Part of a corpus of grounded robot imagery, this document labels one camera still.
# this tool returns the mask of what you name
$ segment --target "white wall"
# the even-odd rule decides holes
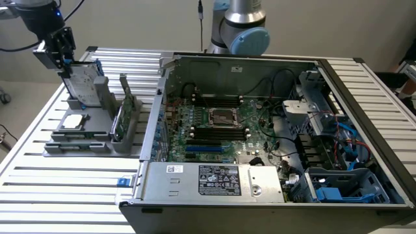
[[[67,15],[79,0],[63,0]],[[203,0],[204,45],[213,0]],[[373,70],[400,61],[416,36],[415,0],[263,0],[268,54],[361,57]],[[77,58],[88,45],[199,50],[197,0],[87,0],[68,20]],[[36,41],[21,19],[0,21],[0,47]],[[60,82],[31,51],[0,52],[0,79]]]

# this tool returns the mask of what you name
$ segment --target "power supply label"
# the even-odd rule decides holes
[[[199,172],[200,195],[241,196],[237,166],[201,166]]]

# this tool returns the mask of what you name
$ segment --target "cpu socket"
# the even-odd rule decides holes
[[[212,126],[239,126],[236,109],[211,108],[208,110],[208,120]]]

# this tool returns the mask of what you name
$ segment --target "white label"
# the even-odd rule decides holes
[[[232,72],[243,72],[243,67],[232,67]]]
[[[260,4],[261,4],[261,0],[252,0],[252,8],[257,8],[260,7]]]
[[[167,173],[183,173],[183,165],[171,165],[167,167]]]
[[[295,184],[299,181],[299,175],[297,174],[289,174],[288,175],[288,181],[285,181],[285,184]]]

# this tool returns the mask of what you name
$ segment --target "metal rail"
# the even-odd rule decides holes
[[[144,102],[135,147],[141,147],[160,78],[159,56],[157,51],[112,48],[99,48],[83,56],[84,60],[101,60],[111,91],[119,98],[123,98],[119,74],[129,74],[132,93]],[[371,76],[363,65],[349,58],[331,58],[329,63],[411,174],[416,176],[415,125],[392,103],[392,98],[377,88],[377,78]],[[60,86],[0,164],[0,234],[133,233],[115,205],[115,196],[117,193],[121,196],[132,193],[132,188],[117,189],[116,181],[136,173],[137,158],[41,156],[44,143],[68,109],[67,97]],[[408,228],[416,228],[416,223],[401,229],[392,228],[380,229],[373,234],[413,233]]]

